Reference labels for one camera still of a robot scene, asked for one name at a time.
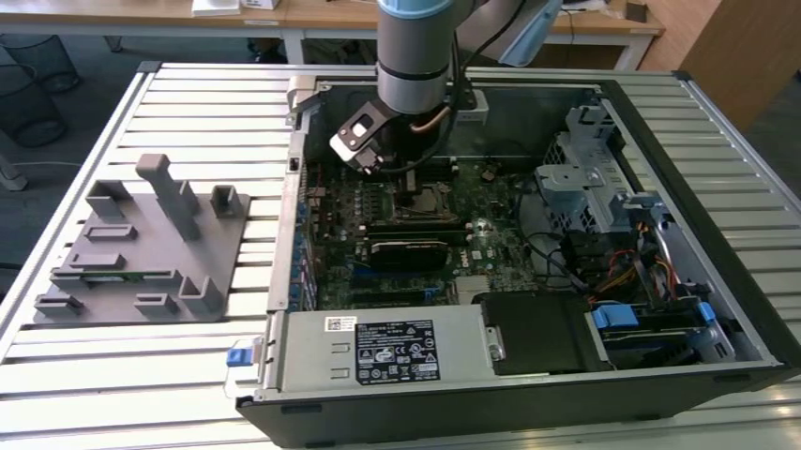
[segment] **table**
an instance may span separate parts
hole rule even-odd
[[[101,36],[282,38],[292,64],[304,64],[304,39],[376,39],[377,5],[352,0],[284,0],[277,10],[244,8],[237,16],[192,16],[192,0],[6,0],[0,32]],[[617,69],[637,69],[663,25],[604,14],[560,17],[549,44],[612,45],[625,50]]]
[[[791,330],[801,337],[801,204],[693,82],[668,73],[475,69],[483,77],[525,70],[537,79],[616,79],[665,146]],[[277,450],[224,393],[226,350],[265,332],[294,75],[374,76],[365,67],[165,64],[138,73],[87,163],[0,305],[0,450],[176,448]],[[233,184],[254,199],[228,319],[220,323],[62,327],[34,324],[37,294],[91,209],[91,182],[123,178],[145,152],[168,153],[170,173],[209,192]],[[643,185],[648,170],[635,160]],[[501,450],[799,448],[801,388],[794,382],[722,397],[673,419],[561,427],[382,444]]]

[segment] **white label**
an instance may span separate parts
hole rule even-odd
[[[245,21],[246,25],[277,26],[278,21]]]
[[[432,372],[437,370],[437,365],[436,364],[421,364],[417,366],[417,370],[414,370],[414,366],[412,366],[412,371],[418,371],[418,372]]]
[[[356,330],[356,316],[328,317],[326,331],[353,331]]]

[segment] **motherboard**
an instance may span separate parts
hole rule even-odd
[[[317,309],[453,305],[475,293],[536,290],[516,217],[523,178],[492,159],[443,160],[404,195],[390,180],[310,166]]]

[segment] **wooden desk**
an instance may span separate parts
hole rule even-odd
[[[304,39],[376,39],[378,6],[352,0],[284,0],[277,10],[244,8],[237,16],[192,16],[192,0],[5,0],[0,33],[282,38],[292,64],[304,64]],[[637,69],[664,31],[600,13],[561,17],[548,43],[625,47],[616,68]]]

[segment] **red cable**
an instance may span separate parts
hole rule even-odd
[[[615,254],[612,255],[611,258],[611,271],[608,273],[608,277],[612,277],[612,274],[615,273],[615,262],[617,261],[617,258],[628,253],[633,253],[635,250],[620,250],[616,251]]]

